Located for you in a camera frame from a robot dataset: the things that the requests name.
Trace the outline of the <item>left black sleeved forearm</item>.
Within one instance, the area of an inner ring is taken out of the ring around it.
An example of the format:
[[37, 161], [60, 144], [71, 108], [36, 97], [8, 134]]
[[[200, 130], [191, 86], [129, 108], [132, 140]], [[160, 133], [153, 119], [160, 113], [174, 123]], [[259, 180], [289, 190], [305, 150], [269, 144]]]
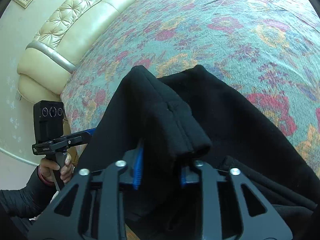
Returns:
[[44, 181], [38, 166], [24, 188], [1, 190], [1, 205], [11, 217], [34, 218], [45, 210], [55, 193], [55, 185]]

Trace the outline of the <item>left hand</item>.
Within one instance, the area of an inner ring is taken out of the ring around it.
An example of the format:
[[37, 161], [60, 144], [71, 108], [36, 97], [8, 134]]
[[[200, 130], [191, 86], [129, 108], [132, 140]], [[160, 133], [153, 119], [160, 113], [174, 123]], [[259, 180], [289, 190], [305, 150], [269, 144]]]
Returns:
[[52, 184], [54, 182], [55, 177], [52, 175], [52, 171], [58, 171], [60, 179], [66, 184], [71, 180], [73, 170], [74, 166], [69, 153], [66, 155], [65, 164], [62, 168], [56, 162], [46, 158], [41, 159], [40, 165], [38, 166], [40, 179], [47, 184]]

